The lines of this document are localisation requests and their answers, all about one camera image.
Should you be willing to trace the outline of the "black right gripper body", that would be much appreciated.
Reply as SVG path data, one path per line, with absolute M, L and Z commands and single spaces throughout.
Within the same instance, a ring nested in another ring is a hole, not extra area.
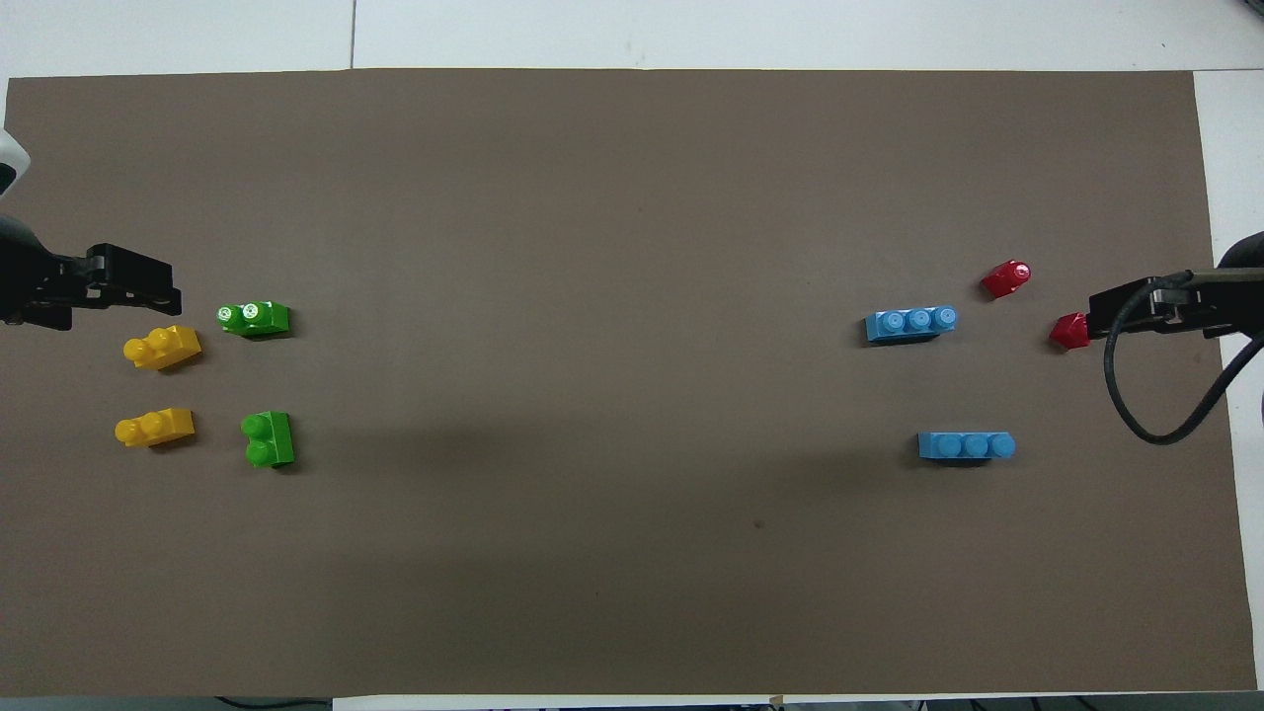
M 1177 297 L 1157 299 L 1163 323 L 1157 334 L 1197 330 L 1205 339 L 1259 337 L 1263 320 L 1263 234 L 1229 247 L 1213 269 L 1183 269 L 1169 275 Z

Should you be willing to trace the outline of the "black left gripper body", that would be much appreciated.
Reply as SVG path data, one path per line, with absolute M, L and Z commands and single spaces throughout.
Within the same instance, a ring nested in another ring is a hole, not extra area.
M 3 323 L 68 330 L 73 310 L 90 306 L 78 258 L 56 256 L 24 221 L 1 216 Z

